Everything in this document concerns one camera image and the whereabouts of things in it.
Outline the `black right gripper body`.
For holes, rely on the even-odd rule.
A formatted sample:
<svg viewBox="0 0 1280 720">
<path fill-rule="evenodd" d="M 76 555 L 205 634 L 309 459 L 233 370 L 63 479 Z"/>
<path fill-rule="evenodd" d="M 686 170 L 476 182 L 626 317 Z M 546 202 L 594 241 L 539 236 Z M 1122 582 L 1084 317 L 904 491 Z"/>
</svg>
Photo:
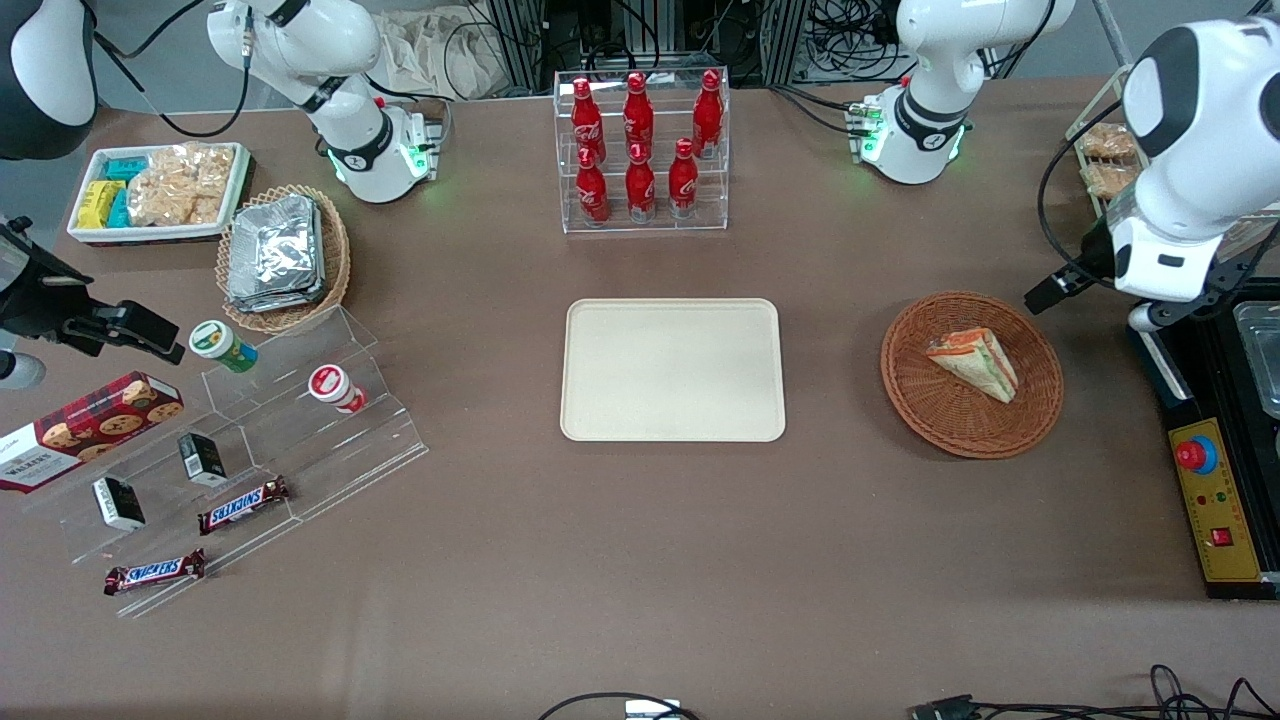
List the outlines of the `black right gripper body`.
<svg viewBox="0 0 1280 720">
<path fill-rule="evenodd" d="M 3 331 L 99 354 L 99 340 L 67 332 L 68 322 L 93 318 L 99 302 L 88 292 L 92 279 L 33 243 L 29 227 L 28 218 L 3 219 Z"/>
</svg>

